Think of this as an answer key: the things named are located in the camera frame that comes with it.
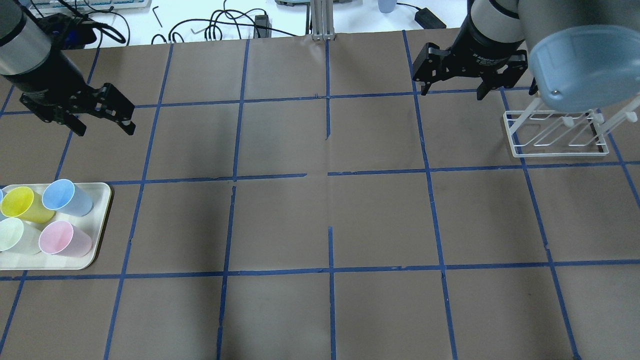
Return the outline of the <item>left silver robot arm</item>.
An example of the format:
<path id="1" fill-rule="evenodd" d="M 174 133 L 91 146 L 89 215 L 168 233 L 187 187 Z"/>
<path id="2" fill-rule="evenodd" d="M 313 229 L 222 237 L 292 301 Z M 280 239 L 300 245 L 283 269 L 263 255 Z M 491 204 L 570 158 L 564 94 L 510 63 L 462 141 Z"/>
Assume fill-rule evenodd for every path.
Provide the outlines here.
<path id="1" fill-rule="evenodd" d="M 1 2 L 1 76 L 22 92 L 20 102 L 44 123 L 66 126 L 82 137 L 86 125 L 78 114 L 107 119 L 134 135 L 134 104 L 109 82 L 87 84 L 64 54 L 66 39 L 79 19 L 67 18 L 57 30 L 50 19 L 36 18 L 16 0 Z"/>

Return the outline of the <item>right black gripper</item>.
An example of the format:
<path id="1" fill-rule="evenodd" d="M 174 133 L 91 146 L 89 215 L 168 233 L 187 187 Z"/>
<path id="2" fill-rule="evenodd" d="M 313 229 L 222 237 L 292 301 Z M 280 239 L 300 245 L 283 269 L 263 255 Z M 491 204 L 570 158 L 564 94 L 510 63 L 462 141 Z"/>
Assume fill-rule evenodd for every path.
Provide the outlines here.
<path id="1" fill-rule="evenodd" d="M 441 48 L 427 42 L 413 60 L 412 80 L 425 96 L 431 86 L 456 77 L 480 78 L 476 90 L 482 101 L 491 91 L 512 89 L 528 70 L 528 55 L 521 49 L 523 37 L 503 42 L 487 35 L 467 15 L 453 44 Z"/>

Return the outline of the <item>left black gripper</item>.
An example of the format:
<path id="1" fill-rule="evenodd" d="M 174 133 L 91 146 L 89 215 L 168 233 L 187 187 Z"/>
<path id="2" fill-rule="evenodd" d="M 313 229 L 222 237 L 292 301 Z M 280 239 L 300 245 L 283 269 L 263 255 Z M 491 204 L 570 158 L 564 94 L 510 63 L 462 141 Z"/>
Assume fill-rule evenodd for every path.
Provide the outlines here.
<path id="1" fill-rule="evenodd" d="M 35 116 L 45 123 L 66 125 L 78 137 L 85 136 L 87 126 L 76 114 L 108 119 L 128 136 L 135 133 L 131 120 L 135 105 L 113 84 L 102 89 L 87 85 L 77 66 L 59 49 L 51 50 L 32 70 L 10 75 L 10 82 L 22 91 L 20 103 Z"/>

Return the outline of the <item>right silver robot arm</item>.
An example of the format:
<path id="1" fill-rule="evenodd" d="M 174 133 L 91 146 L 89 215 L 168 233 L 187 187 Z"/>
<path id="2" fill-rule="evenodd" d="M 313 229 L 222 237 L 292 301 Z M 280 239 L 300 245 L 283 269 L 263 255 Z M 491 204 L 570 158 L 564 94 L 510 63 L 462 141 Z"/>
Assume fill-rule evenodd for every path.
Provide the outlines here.
<path id="1" fill-rule="evenodd" d="M 607 107 L 639 93 L 637 0 L 474 0 L 453 44 L 426 43 L 412 77 L 432 84 L 480 78 L 476 94 L 510 89 L 530 71 L 530 94 L 565 113 Z"/>

